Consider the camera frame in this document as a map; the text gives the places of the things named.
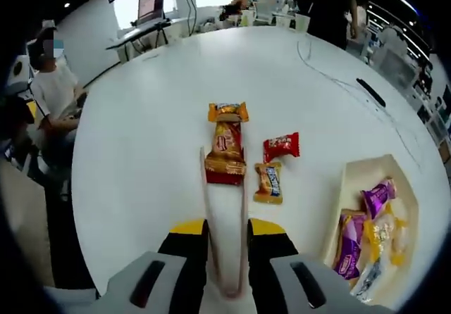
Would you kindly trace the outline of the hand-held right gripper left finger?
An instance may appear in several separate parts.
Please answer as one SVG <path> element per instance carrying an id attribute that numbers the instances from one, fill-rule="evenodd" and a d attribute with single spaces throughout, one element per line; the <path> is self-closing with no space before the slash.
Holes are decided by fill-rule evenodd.
<path id="1" fill-rule="evenodd" d="M 112 313 L 198 313 L 206 284 L 208 222 L 176 225 L 158 251 L 114 275 L 105 293 Z"/>

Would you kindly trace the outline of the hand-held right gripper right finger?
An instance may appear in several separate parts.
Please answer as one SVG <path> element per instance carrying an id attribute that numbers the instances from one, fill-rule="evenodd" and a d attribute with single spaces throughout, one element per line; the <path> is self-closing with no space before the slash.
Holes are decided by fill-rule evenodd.
<path id="1" fill-rule="evenodd" d="M 366 305 L 348 283 L 322 262 L 300 254 L 273 222 L 247 221 L 249 285 L 258 313 L 392 313 Z"/>

